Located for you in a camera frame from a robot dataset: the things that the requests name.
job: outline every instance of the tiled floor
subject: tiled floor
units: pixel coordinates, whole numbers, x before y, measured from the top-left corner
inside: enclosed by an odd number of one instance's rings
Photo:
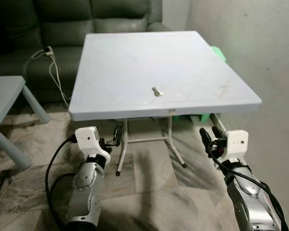
[[[60,143],[75,129],[95,125],[100,137],[112,138],[116,121],[72,122],[58,104],[45,106],[52,120],[40,124],[25,108],[21,115],[9,115],[0,130],[20,147],[32,166],[19,172],[0,150],[0,231],[56,231],[48,210],[44,176]],[[188,168],[182,168],[164,141],[134,143],[128,148],[121,176],[115,172],[121,146],[113,148],[105,168],[102,193],[101,231],[237,231],[232,202],[221,172],[204,153],[198,130],[211,126],[189,117],[173,123],[173,137]],[[161,136],[167,120],[136,120],[129,123],[133,139]],[[50,174],[51,183],[64,173],[76,172],[81,163],[77,145],[60,152]],[[54,204],[65,217],[71,196],[71,180],[57,185]]]

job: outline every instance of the power cord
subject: power cord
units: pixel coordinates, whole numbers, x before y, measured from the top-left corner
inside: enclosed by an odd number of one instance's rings
[[[62,96],[62,99],[63,99],[63,101],[64,101],[64,103],[65,103],[65,106],[68,108],[68,107],[69,107],[69,104],[68,104],[67,101],[68,101],[70,98],[68,98],[68,97],[64,94],[64,92],[62,91],[61,81],[60,81],[60,78],[59,78],[59,68],[58,68],[58,65],[57,65],[57,62],[56,62],[56,58],[55,58],[53,49],[52,49],[50,46],[45,47],[45,48],[43,48],[42,50],[34,53],[34,54],[31,56],[31,59],[32,59],[32,60],[36,60],[36,59],[40,58],[40,57],[43,56],[43,55],[49,56],[49,57],[51,58],[51,60],[52,60],[52,63],[50,64],[50,66],[49,66],[49,68],[48,68],[48,72],[49,72],[49,75],[52,77],[54,83],[56,84],[57,88],[59,89],[60,94],[61,94],[61,96]],[[56,79],[57,79],[57,80],[55,79],[55,77],[54,77],[53,74],[52,74],[52,67],[53,67],[53,65],[54,65],[54,67],[55,67]]]
[[[267,186],[267,184],[261,182],[257,182],[256,180],[248,177],[248,176],[245,176],[244,174],[241,174],[239,172],[235,172],[229,168],[227,168],[225,165],[221,164],[217,159],[216,157],[212,154],[212,150],[211,150],[211,147],[214,145],[214,144],[217,144],[218,142],[216,141],[211,141],[208,146],[206,147],[209,154],[210,154],[210,157],[212,158],[212,160],[221,168],[221,169],[224,169],[226,171],[228,171],[229,173],[233,174],[233,175],[236,175],[236,176],[239,176],[239,177],[242,177],[252,183],[254,183],[255,185],[257,185],[259,188],[261,188],[262,190],[264,190],[270,197],[270,200],[272,202],[272,205],[275,209],[275,211],[277,212],[277,215],[279,216],[279,219],[280,219],[280,222],[281,222],[281,231],[289,231],[288,229],[288,226],[287,226],[287,223],[285,221],[285,217],[284,217],[284,213],[283,213],[283,209],[281,208],[278,200],[276,199],[276,197],[271,193],[270,191],[270,188]]]
[[[63,221],[60,219],[59,215],[57,214],[57,212],[55,211],[54,207],[53,207],[53,201],[52,201],[52,194],[53,194],[53,190],[54,187],[56,185],[56,183],[59,181],[59,178],[62,178],[64,176],[60,176],[58,179],[56,179],[56,181],[54,182],[53,186],[51,187],[51,190],[49,190],[49,184],[48,184],[48,178],[49,178],[49,172],[50,172],[50,168],[53,165],[53,162],[56,158],[56,156],[58,155],[58,153],[60,152],[60,150],[62,149],[62,147],[68,143],[68,142],[73,142],[76,143],[76,136],[72,135],[71,137],[67,138],[65,141],[63,141],[63,143],[60,144],[60,146],[58,147],[58,149],[56,150],[56,152],[54,153],[48,167],[46,170],[46,174],[45,174],[45,191],[46,191],[46,197],[47,197],[47,202],[49,205],[49,209],[52,213],[53,219],[55,221],[55,223],[57,224],[58,228],[60,231],[65,231],[65,224],[63,223]]]

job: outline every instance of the white wall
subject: white wall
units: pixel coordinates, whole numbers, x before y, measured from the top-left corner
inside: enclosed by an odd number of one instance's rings
[[[171,30],[185,30],[190,0],[163,0],[163,24]]]
[[[191,0],[186,30],[220,47],[262,98],[257,112],[222,119],[250,133],[246,160],[270,185],[289,224],[289,0]]]

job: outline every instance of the gray sofa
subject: gray sofa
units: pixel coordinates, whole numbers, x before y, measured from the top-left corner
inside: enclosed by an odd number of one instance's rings
[[[10,47],[0,54],[0,76],[22,75],[40,102],[61,101],[50,58],[32,54],[52,46],[70,96],[86,34],[168,31],[161,21],[162,0],[0,0],[0,36]]]

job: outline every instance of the white table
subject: white table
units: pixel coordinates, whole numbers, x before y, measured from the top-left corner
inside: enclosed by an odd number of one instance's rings
[[[162,96],[152,90],[156,87]],[[261,99],[195,31],[88,34],[69,107],[72,120],[124,119],[128,143],[168,140],[172,116],[256,109]],[[169,116],[169,136],[128,140],[127,118]]]

